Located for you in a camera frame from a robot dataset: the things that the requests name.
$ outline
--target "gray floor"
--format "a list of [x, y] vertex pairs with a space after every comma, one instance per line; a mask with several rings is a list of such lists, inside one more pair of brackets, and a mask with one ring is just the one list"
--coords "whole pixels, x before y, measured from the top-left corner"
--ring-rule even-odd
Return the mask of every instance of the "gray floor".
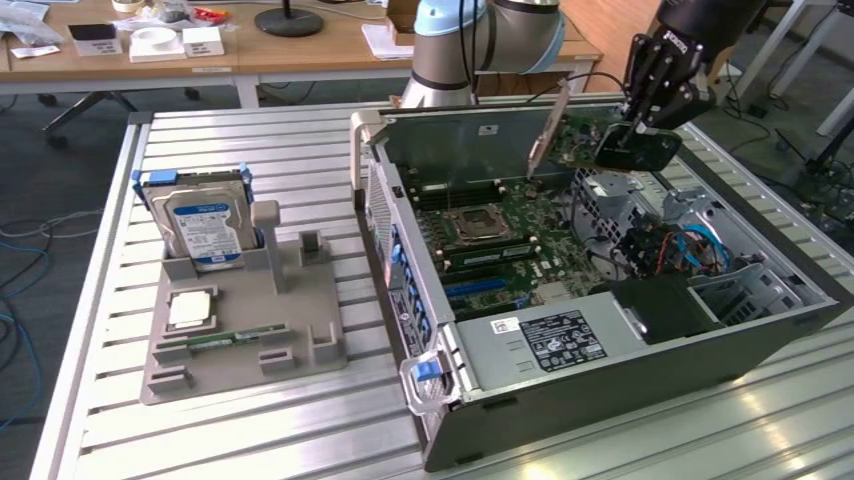
[[[745, 67], [760, 49], [764, 35], [746, 37], [734, 56], [734, 64]], [[768, 80], [793, 50], [794, 44], [785, 45], [769, 64], [757, 84], [764, 90]], [[322, 104], [358, 100], [381, 100], [390, 94], [399, 94], [405, 81], [362, 81], [319, 83], [303, 103]], [[836, 103], [854, 86], [854, 73], [824, 58], [814, 58], [810, 69], [793, 86], [788, 95], [792, 105], [789, 113], [772, 109], [765, 120], [770, 127], [797, 130], [817, 146], [826, 141], [812, 134]], [[286, 100], [299, 99], [309, 84], [294, 84], [284, 90], [270, 90]], [[168, 111], [218, 109], [238, 107], [236, 93], [228, 87], [202, 88], [202, 100], [190, 101], [180, 89], [132, 92], [128, 99], [142, 110]], [[59, 95], [60, 106], [70, 105], [79, 95]], [[0, 99], [7, 103], [11, 97]], [[264, 105], [283, 104], [272, 95]], [[114, 162], [124, 132], [126, 112], [112, 102], [104, 102], [84, 117], [75, 121], [63, 134], [71, 141], [68, 150], [58, 152], [43, 143], [40, 127], [59, 112], [58, 108], [43, 107], [35, 96], [18, 99], [12, 110], [0, 115], [0, 223], [19, 219], [46, 219], [78, 210], [90, 210], [103, 205]], [[725, 147], [732, 147], [762, 133], [758, 127], [748, 125], [721, 111], [705, 115], [698, 121], [701, 127]], [[846, 144], [854, 152], [854, 140]], [[774, 148], [776, 139], [750, 145], [740, 151], [745, 160], [764, 172], [781, 169], [790, 164], [790, 154]], [[96, 219], [76, 222], [74, 228], [86, 228]], [[42, 238], [18, 242], [19, 245], [39, 246]], [[51, 246], [52, 264], [44, 280], [24, 294], [12, 299], [18, 318], [30, 328], [44, 374], [46, 393], [28, 417], [35, 423], [15, 425], [0, 432], [0, 478], [18, 480], [27, 478], [42, 424], [38, 417], [47, 411], [50, 393], [59, 370], [66, 337], [71, 327], [76, 300], [86, 275], [94, 237], [56, 240]], [[28, 262], [28, 256], [0, 249], [0, 279]], [[0, 347], [0, 358], [7, 355]], [[28, 401], [34, 388], [34, 369], [27, 356], [19, 354], [12, 368], [0, 375], [0, 419], [8, 418], [18, 407]]]

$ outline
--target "black lamp base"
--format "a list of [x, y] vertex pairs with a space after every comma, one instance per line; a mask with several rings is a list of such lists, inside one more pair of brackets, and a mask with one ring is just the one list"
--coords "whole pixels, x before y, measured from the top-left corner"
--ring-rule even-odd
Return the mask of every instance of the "black lamp base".
[[323, 18], [307, 10], [291, 9], [291, 18], [283, 8], [266, 10], [255, 16], [255, 26], [278, 37], [307, 37], [323, 29]]

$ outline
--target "white cable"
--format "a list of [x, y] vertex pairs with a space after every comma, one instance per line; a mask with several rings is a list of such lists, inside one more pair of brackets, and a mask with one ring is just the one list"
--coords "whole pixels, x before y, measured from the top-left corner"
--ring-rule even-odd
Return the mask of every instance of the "white cable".
[[[262, 5], [280, 5], [282, 4], [282, 0], [228, 0], [228, 1], [219, 1], [219, 2], [191, 2], [191, 5], [219, 5], [222, 6], [224, 3], [258, 3]], [[333, 8], [333, 7], [327, 7], [323, 5], [318, 5], [315, 3], [306, 3], [306, 2], [291, 2], [291, 5], [297, 6], [297, 7], [303, 7], [303, 8], [314, 8], [315, 10], [323, 10], [325, 12], [333, 12], [333, 13], [338, 13], [339, 15], [343, 15], [346, 17], [351, 17], [351, 18], [358, 18], [359, 20], [366, 20], [369, 22], [379, 22], [379, 21], [385, 21], [386, 20], [386, 16], [379, 16], [379, 17], [367, 17], [365, 15], [359, 15], [357, 13], [350, 13], [345, 10], [339, 10], [338, 8]]]
[[50, 219], [47, 222], [44, 222], [39, 226], [39, 228], [36, 228], [35, 230], [30, 230], [28, 232], [10, 233], [3, 229], [0, 229], [0, 236], [7, 238], [23, 238], [23, 237], [32, 237], [34, 235], [40, 234], [44, 237], [52, 236], [54, 238], [58, 238], [58, 239], [86, 237], [87, 235], [92, 235], [94, 233], [98, 233], [98, 228], [92, 230], [87, 230], [86, 232], [68, 233], [66, 235], [50, 235], [47, 232], [50, 229], [56, 228], [58, 225], [67, 222], [68, 220], [74, 220], [75, 218], [88, 217], [90, 215], [100, 215], [103, 213], [104, 213], [103, 208], [99, 210], [84, 210], [82, 212], [70, 213], [68, 215], [63, 215], [62, 217]]

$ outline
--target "aluminum slotted table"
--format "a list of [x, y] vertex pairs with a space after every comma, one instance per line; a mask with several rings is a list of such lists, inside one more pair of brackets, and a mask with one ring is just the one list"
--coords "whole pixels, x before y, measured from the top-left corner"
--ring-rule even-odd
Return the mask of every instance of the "aluminum slotted table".
[[[736, 382], [463, 468], [423, 472], [350, 196], [350, 115], [386, 106], [164, 113], [128, 126], [32, 478], [850, 478], [850, 312]], [[852, 257], [695, 127], [681, 134], [854, 291]], [[319, 228], [331, 240], [350, 365], [147, 407], [138, 397], [163, 242], [130, 189], [131, 170], [240, 162], [254, 172], [256, 198], [283, 206], [279, 237]], [[663, 174], [675, 188], [694, 185], [678, 162]]]

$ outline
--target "chair wheel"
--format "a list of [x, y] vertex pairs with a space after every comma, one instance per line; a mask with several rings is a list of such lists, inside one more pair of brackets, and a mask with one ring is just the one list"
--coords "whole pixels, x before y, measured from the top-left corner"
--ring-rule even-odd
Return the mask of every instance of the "chair wheel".
[[199, 93], [199, 90], [196, 90], [195, 88], [186, 88], [184, 89], [184, 96], [194, 101], [199, 101], [202, 99], [202, 94]]
[[46, 107], [55, 107], [56, 106], [56, 96], [46, 94], [46, 93], [40, 93], [36, 98], [39, 99], [39, 103], [42, 105], [44, 105]]
[[48, 145], [51, 146], [51, 148], [54, 148], [56, 150], [64, 150], [66, 148], [68, 148], [68, 138], [67, 137], [58, 137], [55, 135], [48, 135], [47, 142], [48, 142]]

